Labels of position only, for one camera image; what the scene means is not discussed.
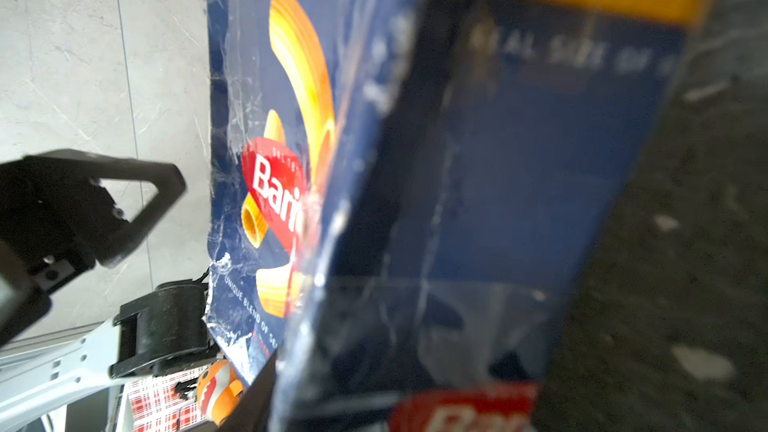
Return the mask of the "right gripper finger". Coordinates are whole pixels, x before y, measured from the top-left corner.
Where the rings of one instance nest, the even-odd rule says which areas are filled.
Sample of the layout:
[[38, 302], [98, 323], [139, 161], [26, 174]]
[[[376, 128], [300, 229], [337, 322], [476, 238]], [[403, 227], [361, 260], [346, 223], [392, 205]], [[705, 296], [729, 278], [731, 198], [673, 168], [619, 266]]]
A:
[[265, 432], [277, 379], [278, 352], [272, 354], [218, 432]]

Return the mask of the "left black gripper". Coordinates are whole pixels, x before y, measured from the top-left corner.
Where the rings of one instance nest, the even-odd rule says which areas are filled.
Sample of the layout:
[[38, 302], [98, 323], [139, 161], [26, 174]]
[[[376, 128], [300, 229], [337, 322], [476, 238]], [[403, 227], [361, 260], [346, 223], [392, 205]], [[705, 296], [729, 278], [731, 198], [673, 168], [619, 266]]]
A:
[[[150, 183], [154, 196], [131, 219], [102, 181]], [[51, 296], [96, 265], [131, 255], [182, 197], [171, 163], [53, 150], [1, 167], [1, 339], [45, 316]]]

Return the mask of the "blue Barilla pasta bag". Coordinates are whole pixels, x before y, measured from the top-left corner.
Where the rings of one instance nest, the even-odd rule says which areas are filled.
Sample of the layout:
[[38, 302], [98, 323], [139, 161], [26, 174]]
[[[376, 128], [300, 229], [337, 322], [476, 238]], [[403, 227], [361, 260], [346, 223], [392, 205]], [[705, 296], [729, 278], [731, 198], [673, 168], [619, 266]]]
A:
[[528, 431], [711, 0], [209, 0], [206, 323], [266, 431]]

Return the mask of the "red blue spaghetti pack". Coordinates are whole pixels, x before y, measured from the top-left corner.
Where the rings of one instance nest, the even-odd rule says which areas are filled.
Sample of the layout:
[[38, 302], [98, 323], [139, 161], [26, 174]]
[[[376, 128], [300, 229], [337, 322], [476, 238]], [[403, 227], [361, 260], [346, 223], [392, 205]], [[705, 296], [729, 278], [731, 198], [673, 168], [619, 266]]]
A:
[[130, 382], [123, 389], [117, 431], [191, 431], [221, 426], [245, 386], [227, 360]]

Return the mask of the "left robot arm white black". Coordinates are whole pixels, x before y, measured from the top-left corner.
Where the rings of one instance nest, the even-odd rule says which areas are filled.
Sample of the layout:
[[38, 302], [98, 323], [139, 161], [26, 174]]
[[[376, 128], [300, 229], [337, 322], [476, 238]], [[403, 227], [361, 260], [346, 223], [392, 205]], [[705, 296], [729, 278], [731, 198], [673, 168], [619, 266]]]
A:
[[[54, 293], [133, 253], [184, 194], [170, 163], [71, 149], [1, 167], [1, 340], [42, 319]], [[103, 389], [210, 363], [207, 285], [158, 286], [69, 343], [1, 366], [1, 427], [16, 431]]]

